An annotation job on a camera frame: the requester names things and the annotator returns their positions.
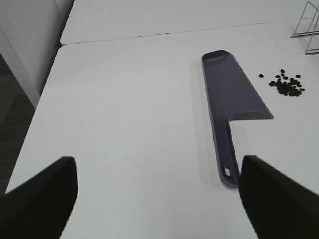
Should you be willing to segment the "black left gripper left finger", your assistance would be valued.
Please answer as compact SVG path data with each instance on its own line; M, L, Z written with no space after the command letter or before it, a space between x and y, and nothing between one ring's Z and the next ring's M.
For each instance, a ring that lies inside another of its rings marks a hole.
M75 159L64 156L0 198L2 239L58 239L78 195Z

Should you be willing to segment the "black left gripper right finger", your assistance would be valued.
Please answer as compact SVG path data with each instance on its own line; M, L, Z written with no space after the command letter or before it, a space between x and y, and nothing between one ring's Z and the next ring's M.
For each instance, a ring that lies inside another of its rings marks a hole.
M255 155L244 156L239 194L259 239L317 239L319 196Z

